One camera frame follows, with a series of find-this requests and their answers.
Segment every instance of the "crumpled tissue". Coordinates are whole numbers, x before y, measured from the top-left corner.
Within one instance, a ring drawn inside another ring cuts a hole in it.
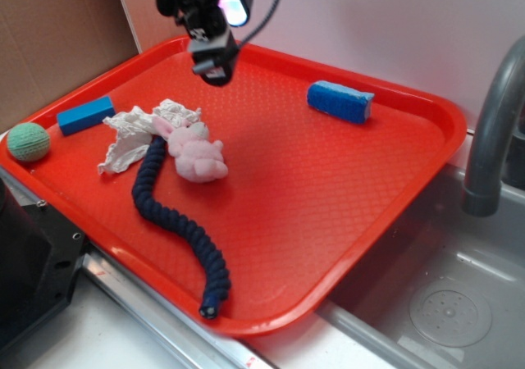
[[[119,112],[113,117],[106,117],[103,123],[116,130],[116,142],[109,146],[106,161],[98,164],[98,173],[121,173],[145,156],[153,136],[158,135],[153,127],[153,116],[161,116],[174,127],[180,127],[184,119],[190,123],[199,121],[200,114],[200,108],[191,111],[167,98],[153,109],[153,114],[145,113],[135,106],[131,112]]]

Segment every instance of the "red tray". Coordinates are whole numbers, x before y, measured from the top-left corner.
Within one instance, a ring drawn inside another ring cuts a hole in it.
[[[27,121],[48,130],[50,153],[21,165],[3,140],[0,164],[195,320],[228,335],[260,335],[326,297],[463,142],[465,120],[442,98],[255,46],[241,53],[231,84],[213,88],[191,73],[187,42],[162,43],[34,114]],[[309,107],[316,80],[375,93],[367,123]],[[165,98],[201,107],[212,140],[225,144],[224,180],[191,184],[170,159],[154,192],[224,254],[233,287],[215,320],[198,313],[204,274],[187,243],[134,208],[139,164],[98,175],[115,130],[98,125],[63,137],[57,127],[58,112],[104,95],[118,112],[151,112]]]

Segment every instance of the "navy rope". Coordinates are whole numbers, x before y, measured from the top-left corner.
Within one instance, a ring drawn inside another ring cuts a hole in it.
[[[174,232],[189,243],[206,273],[201,316],[212,319],[219,313],[222,301],[228,298],[230,272],[222,252],[217,249],[203,227],[175,209],[164,207],[153,198],[153,186],[166,158],[166,141],[156,137],[139,168],[132,195],[140,215],[148,221]]]

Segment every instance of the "stainless steel sink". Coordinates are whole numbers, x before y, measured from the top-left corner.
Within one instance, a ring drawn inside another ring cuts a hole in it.
[[[525,195],[468,216],[462,179],[447,166],[321,309],[397,367],[525,367]]]

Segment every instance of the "green crochet ball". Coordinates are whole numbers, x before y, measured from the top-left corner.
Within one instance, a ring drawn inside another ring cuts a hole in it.
[[[9,131],[7,149],[16,160],[36,162],[48,154],[49,134],[36,123],[21,123]]]

